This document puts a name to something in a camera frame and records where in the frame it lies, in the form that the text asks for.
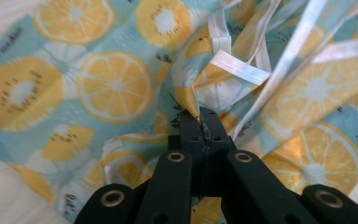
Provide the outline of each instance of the kiwi slice print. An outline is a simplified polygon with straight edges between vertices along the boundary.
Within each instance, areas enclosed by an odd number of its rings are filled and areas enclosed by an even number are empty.
[[[0,130],[20,132],[42,122],[62,99],[62,74],[53,64],[21,57],[0,65]]]
[[[135,14],[139,33],[157,47],[176,50],[191,35],[190,14],[179,0],[143,0]]]
[[[59,124],[46,143],[41,156],[51,161],[72,159],[92,141],[94,130],[77,125]]]

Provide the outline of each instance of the metal grommet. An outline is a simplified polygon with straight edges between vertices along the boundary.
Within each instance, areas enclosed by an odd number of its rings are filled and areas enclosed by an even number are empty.
[[[170,161],[179,162],[184,159],[185,159],[185,155],[183,155],[182,153],[179,153],[179,152],[173,152],[173,153],[170,153],[170,155],[168,155],[168,160],[170,160]]]
[[[325,205],[333,208],[340,208],[344,206],[344,202],[342,202],[342,200],[338,198],[337,195],[323,189],[316,190],[315,197],[321,203],[324,203]]]
[[[241,162],[249,162],[252,160],[252,157],[244,152],[239,152],[239,153],[235,154],[235,159],[237,161],[241,161]]]
[[[113,194],[116,194],[117,197],[114,200],[108,200],[108,197]],[[105,207],[113,207],[113,206],[119,205],[123,201],[124,201],[124,193],[123,193],[123,191],[118,190],[118,189],[107,191],[101,198],[101,203]]]

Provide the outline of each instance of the white surface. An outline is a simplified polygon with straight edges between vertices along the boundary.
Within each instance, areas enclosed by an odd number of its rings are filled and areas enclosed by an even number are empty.
[[[0,34],[41,0],[0,0]],[[350,197],[358,203],[358,185]],[[0,162],[0,223],[65,223],[41,197]]]
[[[0,223],[68,223],[45,199],[0,161]]]

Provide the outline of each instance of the white strap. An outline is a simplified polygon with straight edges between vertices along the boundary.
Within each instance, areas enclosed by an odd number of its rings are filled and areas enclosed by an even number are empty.
[[[269,79],[268,83],[261,91],[259,97],[255,100],[248,113],[242,118],[237,127],[230,132],[230,135],[235,139],[241,131],[241,128],[255,116],[261,106],[269,99],[273,92],[276,91],[278,86],[282,83],[290,65],[295,60],[297,54],[300,52],[301,47],[306,41],[306,37],[310,34],[313,24],[318,20],[319,15],[324,9],[327,0],[310,0],[304,11],[303,16],[298,23],[295,33],[289,41],[282,57],[277,63],[277,66]]]
[[[213,56],[210,63],[255,85],[263,84],[271,75],[269,72],[244,63],[221,49]]]
[[[258,22],[258,24],[256,26],[256,31],[255,31],[255,40],[251,46],[251,52],[253,52],[254,54],[249,58],[248,63],[250,63],[253,60],[253,58],[255,57],[255,55],[257,54],[257,52],[260,48],[261,42],[265,38],[265,33],[267,30],[267,26],[269,25],[269,21],[271,20],[272,15],[278,8],[278,5],[280,4],[280,2],[281,2],[281,0],[271,0],[269,2],[269,6],[268,6],[266,13],[263,15],[263,17]]]
[[[255,53],[255,62],[258,68],[267,71],[269,73],[272,72],[265,36],[263,36],[263,39],[261,40],[260,43],[260,47],[258,48],[258,51]]]
[[[358,39],[327,45],[312,63],[328,63],[358,57]]]
[[[234,7],[241,0],[231,1],[216,11],[208,20],[208,31],[212,39],[213,54],[222,49],[231,54],[231,35],[226,26],[225,11]]]
[[[294,0],[285,4],[281,9],[274,14],[271,18],[269,25],[267,27],[267,33],[276,27],[280,26],[282,23],[286,22],[295,12],[297,12],[301,7],[303,7],[308,0]]]
[[[335,22],[335,26],[328,30],[326,32],[326,34],[324,35],[324,37],[320,40],[320,42],[318,43],[318,45],[316,45],[313,50],[311,52],[308,53],[308,55],[306,55],[305,58],[303,58],[303,61],[297,66],[297,68],[295,70],[293,70],[290,74],[288,74],[285,78],[285,81],[290,80],[291,78],[293,78],[293,76],[295,74],[298,74],[299,72],[301,72],[308,64],[310,64],[313,60],[313,58],[315,58],[325,47],[325,45],[327,44],[327,42],[330,40],[330,38],[334,35],[334,33],[339,29],[339,27],[341,27],[345,21],[347,21],[348,19],[352,18],[354,15],[356,15],[358,12],[358,0],[352,5],[352,7],[345,13],[345,15],[341,16],[336,22]]]

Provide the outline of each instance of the clamp jaw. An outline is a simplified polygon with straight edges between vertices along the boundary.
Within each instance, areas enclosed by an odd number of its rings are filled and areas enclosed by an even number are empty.
[[[190,223],[191,197],[221,197],[227,223],[358,223],[358,204],[336,189],[287,189],[253,153],[237,150],[218,115],[201,108],[201,124],[179,115],[180,135],[153,176],[136,189],[98,189],[76,219],[81,223]]]

